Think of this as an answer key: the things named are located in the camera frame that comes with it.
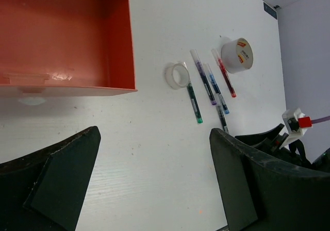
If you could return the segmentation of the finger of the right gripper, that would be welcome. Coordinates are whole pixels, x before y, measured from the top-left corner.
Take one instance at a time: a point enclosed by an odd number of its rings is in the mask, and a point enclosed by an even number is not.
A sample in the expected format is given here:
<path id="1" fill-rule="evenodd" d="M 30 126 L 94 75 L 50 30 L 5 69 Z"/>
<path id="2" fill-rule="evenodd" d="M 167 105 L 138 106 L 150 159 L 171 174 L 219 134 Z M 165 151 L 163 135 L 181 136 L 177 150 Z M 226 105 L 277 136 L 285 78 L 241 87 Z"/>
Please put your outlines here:
<path id="1" fill-rule="evenodd" d="M 235 138 L 246 145 L 252 147 L 260 147 L 263 146 L 264 143 L 270 145 L 270 147 L 279 148 L 284 140 L 286 139 L 286 135 L 280 135 L 280 132 L 284 128 L 284 124 L 279 124 L 275 128 L 266 131 L 264 133 L 258 134 L 250 134 L 250 135 L 238 135 Z"/>

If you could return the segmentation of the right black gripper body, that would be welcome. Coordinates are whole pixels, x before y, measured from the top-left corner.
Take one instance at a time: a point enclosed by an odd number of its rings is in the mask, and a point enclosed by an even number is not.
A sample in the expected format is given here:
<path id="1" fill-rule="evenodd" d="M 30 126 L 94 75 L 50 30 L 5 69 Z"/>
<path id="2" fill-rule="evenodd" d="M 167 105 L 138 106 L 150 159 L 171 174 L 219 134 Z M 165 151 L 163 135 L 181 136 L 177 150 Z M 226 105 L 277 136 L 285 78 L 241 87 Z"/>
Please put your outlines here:
<path id="1" fill-rule="evenodd" d="M 301 140 L 289 144 L 288 149 L 282 147 L 276 150 L 273 156 L 296 166 L 329 173 L 329 149 L 311 163 L 306 157 L 305 147 Z"/>

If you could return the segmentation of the orange cardboard box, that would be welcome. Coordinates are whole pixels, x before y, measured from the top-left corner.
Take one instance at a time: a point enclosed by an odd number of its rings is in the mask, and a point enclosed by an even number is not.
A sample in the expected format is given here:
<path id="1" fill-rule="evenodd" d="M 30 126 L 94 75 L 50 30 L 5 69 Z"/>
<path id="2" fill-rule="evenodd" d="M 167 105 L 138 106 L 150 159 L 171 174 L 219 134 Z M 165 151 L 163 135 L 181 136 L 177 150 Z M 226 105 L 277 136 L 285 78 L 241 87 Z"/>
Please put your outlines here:
<path id="1" fill-rule="evenodd" d="M 1 0 L 1 96 L 136 90 L 130 0 Z"/>

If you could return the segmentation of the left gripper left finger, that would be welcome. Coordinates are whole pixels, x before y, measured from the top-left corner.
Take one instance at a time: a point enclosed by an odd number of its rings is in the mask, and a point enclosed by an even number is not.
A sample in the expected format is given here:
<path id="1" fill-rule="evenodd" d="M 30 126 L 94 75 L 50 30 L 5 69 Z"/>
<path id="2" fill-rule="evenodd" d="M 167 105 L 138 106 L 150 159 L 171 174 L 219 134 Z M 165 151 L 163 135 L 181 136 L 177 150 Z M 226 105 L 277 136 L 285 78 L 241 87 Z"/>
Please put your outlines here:
<path id="1" fill-rule="evenodd" d="M 1 230 L 75 230 L 100 142 L 91 126 L 1 163 Z"/>

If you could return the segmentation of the black pen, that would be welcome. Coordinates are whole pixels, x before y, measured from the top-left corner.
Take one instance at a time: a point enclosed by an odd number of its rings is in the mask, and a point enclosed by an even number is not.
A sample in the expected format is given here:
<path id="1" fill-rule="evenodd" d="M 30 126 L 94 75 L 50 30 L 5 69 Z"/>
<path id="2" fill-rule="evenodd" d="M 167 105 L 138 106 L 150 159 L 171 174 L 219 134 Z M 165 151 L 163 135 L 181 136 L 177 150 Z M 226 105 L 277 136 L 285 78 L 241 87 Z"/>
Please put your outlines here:
<path id="1" fill-rule="evenodd" d="M 216 109 L 217 109 L 217 112 L 218 112 L 218 115 L 219 115 L 220 122 L 221 122 L 221 125 L 222 125 L 223 130 L 226 133 L 229 133 L 229 130 L 228 130 L 228 127 L 227 127 L 227 123 L 226 123 L 226 120 L 225 120 L 225 116 L 224 116 L 224 112 L 223 112 L 222 107 L 219 106 L 219 105 L 217 105 L 216 106 Z"/>

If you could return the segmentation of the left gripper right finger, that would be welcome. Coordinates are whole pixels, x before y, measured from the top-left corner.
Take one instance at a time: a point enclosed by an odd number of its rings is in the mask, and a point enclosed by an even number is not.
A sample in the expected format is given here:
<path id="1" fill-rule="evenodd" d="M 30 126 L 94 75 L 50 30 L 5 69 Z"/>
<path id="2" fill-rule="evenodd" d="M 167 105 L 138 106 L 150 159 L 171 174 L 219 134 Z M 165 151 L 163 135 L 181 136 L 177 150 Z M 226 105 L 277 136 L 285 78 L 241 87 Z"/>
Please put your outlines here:
<path id="1" fill-rule="evenodd" d="M 329 173 L 280 160 L 218 128 L 209 141 L 229 230 L 329 230 Z"/>

